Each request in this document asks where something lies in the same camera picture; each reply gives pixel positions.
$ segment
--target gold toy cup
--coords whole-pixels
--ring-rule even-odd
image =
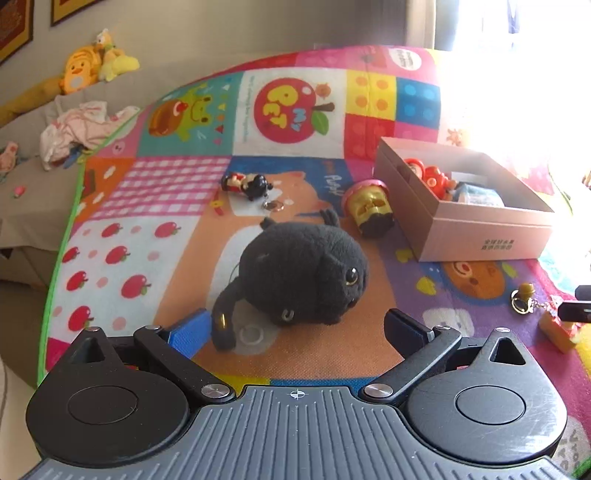
[[[345,192],[341,205],[367,238],[384,235],[394,223],[388,188],[383,181],[370,179],[356,183]]]

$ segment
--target floor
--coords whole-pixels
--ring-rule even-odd
[[[32,387],[37,383],[37,356],[46,296],[45,292],[26,285],[0,281],[0,356],[8,368]]]
[[[0,281],[0,357],[7,398],[0,424],[0,478],[17,480],[39,461],[25,424],[37,382],[37,356],[46,293]]]
[[[33,389],[6,369],[7,397],[0,423],[0,478],[18,480],[40,460],[25,424],[25,410]]]

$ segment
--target metal screw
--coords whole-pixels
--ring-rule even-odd
[[[365,386],[363,393],[372,398],[387,398],[394,393],[394,390],[392,387],[390,387],[390,385],[383,383],[371,383]]]
[[[221,383],[211,383],[205,385],[201,389],[201,393],[207,398],[224,398],[230,394],[230,388],[227,385]]]

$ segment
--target pet apple logo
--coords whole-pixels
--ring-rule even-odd
[[[314,90],[312,85],[296,78],[273,80],[256,97],[256,126],[265,137],[277,143],[298,143],[314,132],[326,135],[329,119],[325,112],[333,112],[335,105],[316,103],[329,95],[327,83]]]

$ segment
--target orange figurine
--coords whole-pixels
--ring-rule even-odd
[[[450,180],[447,176],[435,166],[425,168],[425,174],[423,175],[423,181],[440,200],[451,200],[452,196],[449,193],[457,186],[455,180]]]

